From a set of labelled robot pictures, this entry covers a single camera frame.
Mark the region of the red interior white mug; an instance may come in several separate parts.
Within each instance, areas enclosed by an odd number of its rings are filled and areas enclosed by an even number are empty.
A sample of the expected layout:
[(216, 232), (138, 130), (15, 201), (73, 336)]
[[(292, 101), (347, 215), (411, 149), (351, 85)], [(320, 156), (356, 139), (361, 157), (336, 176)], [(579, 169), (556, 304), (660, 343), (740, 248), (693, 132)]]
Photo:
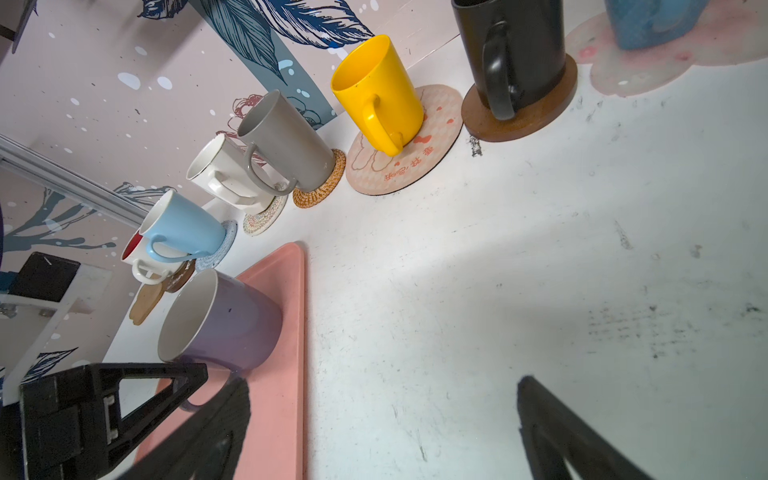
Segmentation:
[(157, 285), (175, 274), (182, 263), (155, 260), (147, 253), (147, 245), (148, 240), (136, 230), (123, 249), (121, 261), (131, 266), (136, 280), (146, 285)]

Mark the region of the round bunny print coaster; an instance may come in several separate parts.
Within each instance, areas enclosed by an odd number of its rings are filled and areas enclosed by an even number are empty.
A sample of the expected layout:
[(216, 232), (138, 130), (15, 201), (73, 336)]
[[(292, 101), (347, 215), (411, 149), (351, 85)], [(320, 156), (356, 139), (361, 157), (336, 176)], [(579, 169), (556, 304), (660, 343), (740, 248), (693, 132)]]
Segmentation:
[(390, 157), (363, 134), (356, 135), (346, 155), (345, 176), (357, 192), (380, 196), (408, 187), (436, 167), (458, 139), (463, 127), (461, 94), (441, 84), (419, 87), (417, 93), (424, 122), (398, 156)]

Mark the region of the grey round felt coaster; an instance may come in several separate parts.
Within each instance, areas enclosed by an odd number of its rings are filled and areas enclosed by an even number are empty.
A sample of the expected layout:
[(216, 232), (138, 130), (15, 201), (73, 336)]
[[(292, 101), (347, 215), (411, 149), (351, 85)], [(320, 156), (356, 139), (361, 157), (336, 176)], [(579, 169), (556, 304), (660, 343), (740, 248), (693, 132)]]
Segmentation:
[(237, 222), (235, 220), (225, 220), (222, 222), (222, 227), (225, 230), (225, 237), (222, 244), (213, 254), (200, 257), (195, 261), (195, 270), (197, 272), (217, 267), (234, 244), (238, 232)]

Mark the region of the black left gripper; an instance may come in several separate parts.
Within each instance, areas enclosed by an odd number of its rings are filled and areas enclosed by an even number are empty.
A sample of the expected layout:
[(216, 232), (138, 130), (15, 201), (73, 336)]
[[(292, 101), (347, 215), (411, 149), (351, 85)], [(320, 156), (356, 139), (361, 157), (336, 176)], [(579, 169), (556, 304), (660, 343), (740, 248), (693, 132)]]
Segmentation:
[[(167, 385), (123, 414), (124, 380)], [(207, 380), (201, 363), (107, 363), (26, 383), (1, 408), (1, 477), (101, 479), (108, 455), (131, 453)]]

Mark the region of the white purple handled mug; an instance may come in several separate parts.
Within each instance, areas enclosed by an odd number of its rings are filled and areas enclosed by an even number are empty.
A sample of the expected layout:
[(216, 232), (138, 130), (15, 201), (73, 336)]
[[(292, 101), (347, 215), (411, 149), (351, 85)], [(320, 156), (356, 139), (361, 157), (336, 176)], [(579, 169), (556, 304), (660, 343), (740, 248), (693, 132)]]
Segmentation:
[(219, 390), (247, 377), (274, 356), (283, 333), (279, 304), (261, 290), (215, 269), (196, 274), (169, 307), (157, 342), (159, 359), (172, 364), (200, 363), (210, 373), (206, 380)]

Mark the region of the yellow mug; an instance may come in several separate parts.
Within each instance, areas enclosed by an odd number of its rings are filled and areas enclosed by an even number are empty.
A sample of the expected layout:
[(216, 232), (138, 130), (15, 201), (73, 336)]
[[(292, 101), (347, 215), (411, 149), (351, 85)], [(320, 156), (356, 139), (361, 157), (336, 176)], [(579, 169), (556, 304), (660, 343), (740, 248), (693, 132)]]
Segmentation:
[(421, 129), (422, 104), (387, 35), (353, 50), (332, 75), (331, 90), (368, 142), (390, 157)]

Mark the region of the multicolour zigzag woven coaster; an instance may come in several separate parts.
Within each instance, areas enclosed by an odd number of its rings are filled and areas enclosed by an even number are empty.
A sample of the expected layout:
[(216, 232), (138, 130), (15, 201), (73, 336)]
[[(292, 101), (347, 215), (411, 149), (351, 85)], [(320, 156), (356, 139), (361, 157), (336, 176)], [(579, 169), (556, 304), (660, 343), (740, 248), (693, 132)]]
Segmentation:
[(263, 212), (258, 214), (246, 213), (242, 229), (251, 236), (257, 236), (268, 230), (282, 213), (287, 204), (287, 196), (276, 197)]

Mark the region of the tan paw shaped coaster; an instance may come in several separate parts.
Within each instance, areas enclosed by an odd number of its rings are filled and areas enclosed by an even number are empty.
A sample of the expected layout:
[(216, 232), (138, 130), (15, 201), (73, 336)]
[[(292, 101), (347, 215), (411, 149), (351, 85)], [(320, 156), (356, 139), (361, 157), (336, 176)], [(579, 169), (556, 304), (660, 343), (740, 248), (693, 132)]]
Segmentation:
[(128, 313), (134, 325), (141, 325), (165, 293), (163, 283), (154, 285), (143, 284), (136, 294), (135, 301)]

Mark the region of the grey mug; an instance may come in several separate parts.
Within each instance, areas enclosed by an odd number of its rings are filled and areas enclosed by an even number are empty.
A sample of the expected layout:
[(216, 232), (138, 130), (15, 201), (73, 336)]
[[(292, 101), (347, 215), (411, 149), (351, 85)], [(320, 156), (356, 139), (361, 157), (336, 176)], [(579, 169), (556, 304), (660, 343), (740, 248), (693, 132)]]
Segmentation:
[[(246, 145), (246, 173), (260, 189), (286, 196), (294, 189), (311, 192), (321, 187), (336, 166), (334, 152), (279, 90), (268, 92), (253, 106), (237, 128)], [(259, 177), (251, 165), (258, 154), (288, 181), (279, 190)]]

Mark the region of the brown round wooden coaster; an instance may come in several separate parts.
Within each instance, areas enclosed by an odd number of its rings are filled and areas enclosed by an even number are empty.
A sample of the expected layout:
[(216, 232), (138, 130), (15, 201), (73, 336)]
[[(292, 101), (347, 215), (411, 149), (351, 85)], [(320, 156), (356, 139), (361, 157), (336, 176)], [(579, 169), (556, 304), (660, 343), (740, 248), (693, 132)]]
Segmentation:
[(513, 119), (507, 121), (497, 120), (484, 107), (477, 87), (473, 85), (461, 107), (464, 125), (472, 136), (492, 143), (513, 141), (531, 135), (549, 125), (566, 110), (574, 98), (577, 78), (576, 62), (567, 54), (564, 75), (553, 90), (519, 110)]

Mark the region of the black mug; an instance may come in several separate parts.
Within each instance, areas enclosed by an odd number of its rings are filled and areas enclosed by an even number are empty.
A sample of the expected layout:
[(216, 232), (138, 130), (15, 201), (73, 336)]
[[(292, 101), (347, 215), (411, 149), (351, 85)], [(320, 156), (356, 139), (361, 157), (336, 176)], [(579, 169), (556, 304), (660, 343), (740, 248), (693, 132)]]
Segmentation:
[(499, 121), (546, 96), (565, 69), (560, 0), (454, 1), (481, 103)]

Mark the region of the white faceted mug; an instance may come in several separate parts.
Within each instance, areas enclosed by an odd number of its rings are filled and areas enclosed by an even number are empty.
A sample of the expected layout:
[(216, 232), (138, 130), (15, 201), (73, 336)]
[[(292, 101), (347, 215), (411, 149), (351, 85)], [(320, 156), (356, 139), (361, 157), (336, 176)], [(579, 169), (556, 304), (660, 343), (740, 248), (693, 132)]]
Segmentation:
[(254, 182), (244, 152), (225, 134), (217, 134), (190, 164), (186, 179), (211, 195), (248, 214), (259, 214), (275, 196)]

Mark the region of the light blue mug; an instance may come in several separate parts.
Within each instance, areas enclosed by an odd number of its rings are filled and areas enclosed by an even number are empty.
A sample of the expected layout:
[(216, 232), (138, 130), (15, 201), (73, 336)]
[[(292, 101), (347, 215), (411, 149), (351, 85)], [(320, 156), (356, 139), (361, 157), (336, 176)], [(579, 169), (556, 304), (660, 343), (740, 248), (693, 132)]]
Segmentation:
[(144, 218), (140, 235), (156, 261), (176, 263), (215, 254), (226, 229), (215, 217), (174, 190), (166, 191)]

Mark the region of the white blue handled mug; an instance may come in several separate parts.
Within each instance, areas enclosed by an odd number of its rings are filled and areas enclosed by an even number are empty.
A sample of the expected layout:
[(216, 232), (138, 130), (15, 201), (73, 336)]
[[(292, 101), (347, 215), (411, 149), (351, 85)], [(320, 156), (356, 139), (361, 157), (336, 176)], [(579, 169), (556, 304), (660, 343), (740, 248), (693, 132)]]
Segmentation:
[(709, 0), (606, 0), (617, 45), (638, 50), (671, 42), (698, 22)]

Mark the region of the pink flower shaped coaster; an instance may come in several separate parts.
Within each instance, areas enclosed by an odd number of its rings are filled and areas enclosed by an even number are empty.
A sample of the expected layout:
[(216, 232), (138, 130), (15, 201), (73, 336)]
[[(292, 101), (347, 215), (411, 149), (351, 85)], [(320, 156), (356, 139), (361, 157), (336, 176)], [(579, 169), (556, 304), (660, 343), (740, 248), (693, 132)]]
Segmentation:
[(767, 57), (767, 3), (713, 1), (686, 35), (639, 50), (623, 50), (605, 13), (566, 36), (566, 52), (591, 66), (590, 82), (604, 95), (648, 93), (683, 75), (692, 66), (720, 67)]

